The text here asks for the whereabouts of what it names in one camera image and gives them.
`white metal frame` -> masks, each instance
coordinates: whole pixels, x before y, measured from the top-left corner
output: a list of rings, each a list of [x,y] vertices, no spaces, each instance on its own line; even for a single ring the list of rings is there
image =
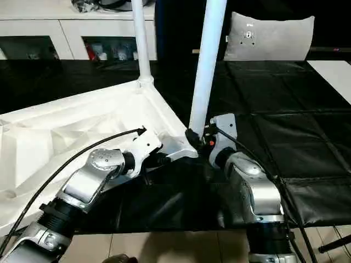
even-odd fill
[[[154,87],[142,0],[132,3],[140,68],[138,80],[0,115],[0,193],[3,194],[0,236],[8,233],[17,215],[50,174],[74,152],[110,133],[144,126],[158,136],[163,145],[160,151],[171,160],[198,157],[185,137],[186,127]],[[126,143],[134,136],[98,147],[126,150]],[[61,171],[36,199],[21,227],[39,216],[39,206],[54,197],[65,179],[86,158],[83,154]]]
[[[189,128],[201,138],[210,100],[214,68],[216,66],[220,35],[227,0],[207,0],[197,64],[193,104]]]
[[[60,59],[73,59],[58,20],[2,20],[0,37],[7,36],[49,36]],[[1,51],[0,59],[6,59]]]

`black table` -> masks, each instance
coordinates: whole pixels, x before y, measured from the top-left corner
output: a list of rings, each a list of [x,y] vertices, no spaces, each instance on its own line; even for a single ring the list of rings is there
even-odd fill
[[[188,125],[196,63],[151,70]],[[0,113],[137,78],[134,61],[1,61]],[[219,62],[207,118],[228,112],[238,139],[284,179],[306,227],[351,224],[351,106],[306,62]],[[182,158],[105,193],[81,231],[242,227],[234,192],[205,159]]]

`white fabric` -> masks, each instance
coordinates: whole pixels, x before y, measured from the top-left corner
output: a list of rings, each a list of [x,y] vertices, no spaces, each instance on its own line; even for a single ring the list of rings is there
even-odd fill
[[[224,60],[304,60],[313,25],[313,16],[263,21],[233,12]]]

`white cabinet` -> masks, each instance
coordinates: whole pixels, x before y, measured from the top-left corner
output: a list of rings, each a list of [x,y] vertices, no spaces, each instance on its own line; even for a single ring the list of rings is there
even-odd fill
[[[73,59],[58,20],[1,20],[0,59]]]
[[[156,60],[155,2],[143,11],[149,59]],[[0,59],[87,60],[101,50],[101,59],[137,58],[132,12],[79,13],[71,0],[1,0]]]
[[[121,57],[117,49],[123,45],[131,45],[128,47],[130,54],[127,56],[125,51],[123,56],[133,58],[133,51],[136,52],[133,20],[61,20],[60,22],[74,59],[89,59],[86,45],[99,42],[101,47],[98,48],[108,52],[108,59]],[[154,22],[146,21],[145,27],[149,59],[156,60]]]

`glass cabinet door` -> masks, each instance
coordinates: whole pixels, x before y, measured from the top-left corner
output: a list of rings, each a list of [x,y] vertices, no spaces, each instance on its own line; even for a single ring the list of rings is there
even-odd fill
[[[5,59],[59,59],[49,36],[0,37]]]
[[[83,37],[90,60],[137,60],[135,37]]]
[[[138,59],[133,20],[62,20],[61,26],[74,59]],[[150,60],[156,60],[153,21],[145,22]]]
[[[0,20],[0,59],[73,59],[58,20]]]

